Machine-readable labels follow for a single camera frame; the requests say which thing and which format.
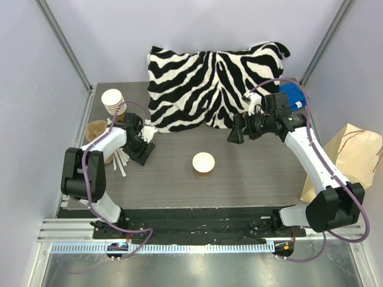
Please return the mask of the single brown paper cup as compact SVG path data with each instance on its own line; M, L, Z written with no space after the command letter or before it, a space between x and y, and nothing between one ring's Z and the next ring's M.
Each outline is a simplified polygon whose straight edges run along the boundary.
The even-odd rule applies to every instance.
M201 177L207 177L215 167L215 159L208 152L199 152L192 159L192 166L195 173Z

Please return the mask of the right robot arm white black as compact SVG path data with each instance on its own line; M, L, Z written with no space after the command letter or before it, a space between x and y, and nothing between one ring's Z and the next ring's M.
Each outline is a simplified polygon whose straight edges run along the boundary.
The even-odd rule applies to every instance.
M304 168L314 188L314 199L277 211L270 229L277 236L286 235L292 226L306 226L321 233L353 225L358 221L365 191L361 183L351 182L332 163L318 144L307 118L293 113L285 93L261 97L246 92L247 112L236 114L227 140L242 144L244 136L256 140L272 133L289 147Z

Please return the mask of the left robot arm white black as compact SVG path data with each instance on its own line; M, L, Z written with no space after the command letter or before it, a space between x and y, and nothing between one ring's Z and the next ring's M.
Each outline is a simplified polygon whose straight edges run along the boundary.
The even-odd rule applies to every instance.
M130 160L144 165L156 147L152 140L158 129L150 120L126 113L122 121L106 125L88 144L65 151L60 190L85 205L97 217L96 228L106 229L113 238L127 233L124 210L107 193L106 160L121 149Z

